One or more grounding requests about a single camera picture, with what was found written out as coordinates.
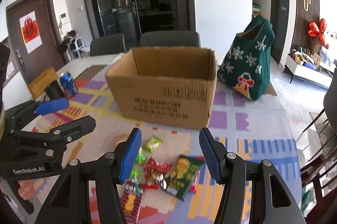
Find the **wood panel wall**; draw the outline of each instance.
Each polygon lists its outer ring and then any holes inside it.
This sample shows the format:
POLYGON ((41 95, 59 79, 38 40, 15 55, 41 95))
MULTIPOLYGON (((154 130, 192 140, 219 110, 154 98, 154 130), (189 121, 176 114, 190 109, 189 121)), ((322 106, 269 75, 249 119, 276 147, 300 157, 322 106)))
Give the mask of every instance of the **wood panel wall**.
POLYGON ((304 0, 296 0, 296 20, 291 48, 309 47, 308 27, 312 21, 317 24, 320 22, 320 0, 311 0, 308 11, 304 9, 304 0))

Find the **green christmas bag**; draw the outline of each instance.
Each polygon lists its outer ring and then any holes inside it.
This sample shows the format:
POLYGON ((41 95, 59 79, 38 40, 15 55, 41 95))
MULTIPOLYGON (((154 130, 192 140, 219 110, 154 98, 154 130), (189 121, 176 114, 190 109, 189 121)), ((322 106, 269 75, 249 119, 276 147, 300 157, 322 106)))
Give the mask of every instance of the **green christmas bag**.
POLYGON ((256 16, 238 33, 225 56, 218 78, 250 100, 258 100, 270 80, 270 47, 275 34, 272 24, 262 15, 256 16))

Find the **open cardboard box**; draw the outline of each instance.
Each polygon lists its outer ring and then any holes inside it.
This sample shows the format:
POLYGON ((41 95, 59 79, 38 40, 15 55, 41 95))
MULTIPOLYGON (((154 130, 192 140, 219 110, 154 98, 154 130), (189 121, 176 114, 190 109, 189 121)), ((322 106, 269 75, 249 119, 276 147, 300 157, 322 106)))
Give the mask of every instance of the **open cardboard box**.
POLYGON ((210 49, 133 48, 106 79, 126 118, 198 130, 208 126, 216 84, 210 49))

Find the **green candy wrapper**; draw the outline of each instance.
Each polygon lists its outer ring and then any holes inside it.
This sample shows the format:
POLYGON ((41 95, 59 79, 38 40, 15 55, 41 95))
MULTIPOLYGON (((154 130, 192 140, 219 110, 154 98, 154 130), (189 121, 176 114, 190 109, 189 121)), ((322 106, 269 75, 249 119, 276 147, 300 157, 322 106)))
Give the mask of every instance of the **green candy wrapper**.
POLYGON ((140 171, 135 167, 132 168, 130 178, 131 179, 137 179, 137 177, 139 177, 139 175, 140 175, 140 171))
POLYGON ((144 164, 146 162, 146 156, 143 154, 143 149, 140 147, 136 156, 135 163, 144 164))
POLYGON ((176 198, 184 200, 185 194, 204 162, 204 160, 180 155, 176 165, 162 182, 162 189, 176 198))
POLYGON ((158 146, 162 144, 163 144, 163 141, 160 138, 153 135, 153 137, 146 143, 143 149, 146 152, 152 153, 153 149, 157 148, 158 146))

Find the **blue soda can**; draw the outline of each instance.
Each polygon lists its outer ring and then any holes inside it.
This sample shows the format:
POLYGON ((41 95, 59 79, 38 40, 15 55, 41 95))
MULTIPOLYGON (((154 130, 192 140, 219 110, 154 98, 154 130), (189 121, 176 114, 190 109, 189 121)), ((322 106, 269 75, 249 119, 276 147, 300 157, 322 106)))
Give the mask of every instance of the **blue soda can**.
POLYGON ((68 97, 72 97, 77 93, 78 91, 77 86, 74 82, 74 79, 72 78, 71 74, 68 71, 61 74, 60 83, 63 86, 68 97))

